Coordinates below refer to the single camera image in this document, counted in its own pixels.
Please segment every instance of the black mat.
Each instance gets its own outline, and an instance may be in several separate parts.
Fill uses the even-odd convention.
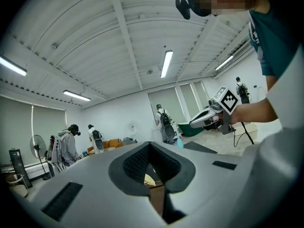
[[[196,150],[196,151],[201,151],[201,152],[206,152],[206,153],[212,153],[212,154],[216,154],[217,152],[211,149],[208,149],[207,147],[200,145],[198,143],[195,143],[193,141],[184,144],[184,149],[188,149],[188,150]]]

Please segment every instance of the ceiling light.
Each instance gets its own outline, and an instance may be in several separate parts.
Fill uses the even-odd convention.
[[[161,69],[161,78],[166,77],[172,55],[173,55],[173,51],[166,51],[165,59],[163,61],[163,65],[162,65],[162,69]]]
[[[82,96],[82,95],[75,94],[75,93],[73,93],[73,92],[71,92],[71,91],[68,91],[68,90],[65,90],[63,93],[64,93],[65,95],[69,95],[69,96],[71,96],[71,97],[75,97],[75,98],[78,98],[78,99],[81,99],[81,100],[84,100],[84,101],[90,101],[90,100],[91,100],[91,99],[88,98],[88,97],[84,97],[84,96]]]
[[[233,58],[233,56],[228,57],[228,59],[223,62],[221,65],[219,65],[215,70],[219,70],[221,67],[223,67],[227,62],[229,62],[231,59]]]
[[[4,56],[0,56],[0,64],[2,64],[5,67],[8,67],[9,69],[15,71],[16,73],[19,73],[23,76],[27,74],[27,70],[18,66],[16,63],[12,62],[11,60],[7,59]]]

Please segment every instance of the standing fan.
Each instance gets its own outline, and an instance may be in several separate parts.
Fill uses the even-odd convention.
[[[44,143],[43,139],[39,135],[34,135],[31,138],[29,145],[30,145],[30,150],[32,151],[32,154],[35,156],[35,158],[40,160],[40,163],[42,165],[42,168],[44,171],[44,175],[43,175],[42,179],[43,180],[50,179],[51,176],[49,175],[49,173],[46,173],[46,171],[44,170],[42,161],[41,161],[41,159],[43,159],[45,156],[45,152],[47,151],[46,144]]]

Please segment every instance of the man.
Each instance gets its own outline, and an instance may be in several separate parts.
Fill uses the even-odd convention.
[[[102,142],[102,139],[101,139],[102,138],[101,134],[91,124],[88,126],[88,128],[89,128],[89,140],[94,147],[95,154],[103,153],[104,152],[104,150],[103,150],[104,146],[103,146],[103,142]]]
[[[268,91],[281,77],[303,39],[296,19],[301,0],[193,0],[195,7],[213,14],[249,10],[249,35],[266,76]],[[238,105],[231,123],[271,122],[277,119],[267,98]]]
[[[247,93],[247,86],[244,82],[241,82],[240,78],[237,77],[237,85],[236,85],[236,91],[237,95],[241,97],[242,104],[249,104],[249,98],[248,98],[248,93]]]
[[[71,125],[68,129],[58,133],[59,140],[61,143],[60,156],[52,156],[52,162],[57,158],[65,166],[71,166],[76,161],[80,160],[80,157],[76,150],[75,135],[79,136],[80,131],[76,124]]]
[[[173,139],[168,138],[165,125],[171,125],[171,118],[169,112],[165,109],[162,109],[160,104],[156,105],[157,113],[156,113],[156,125],[161,129],[162,141],[164,143],[171,143]]]

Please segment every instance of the gray blind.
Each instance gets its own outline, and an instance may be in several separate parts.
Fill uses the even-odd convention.
[[[196,88],[196,91],[199,94],[200,102],[201,102],[202,106],[205,108],[209,104],[208,104],[208,97],[203,89],[203,86],[201,85],[200,82],[194,83],[194,86]]]
[[[182,85],[180,89],[182,91],[182,94],[184,95],[190,117],[193,118],[200,111],[198,104],[196,103],[191,86],[190,84]]]
[[[149,93],[148,95],[154,115],[157,112],[156,105],[161,104],[162,108],[169,112],[174,122],[183,123],[186,121],[174,87]]]
[[[0,97],[0,163],[10,164],[10,149],[20,149],[23,164],[36,163],[29,142],[32,106]]]
[[[33,131],[34,135],[40,135],[46,148],[52,135],[57,135],[59,131],[66,129],[65,111],[34,106],[33,110]]]

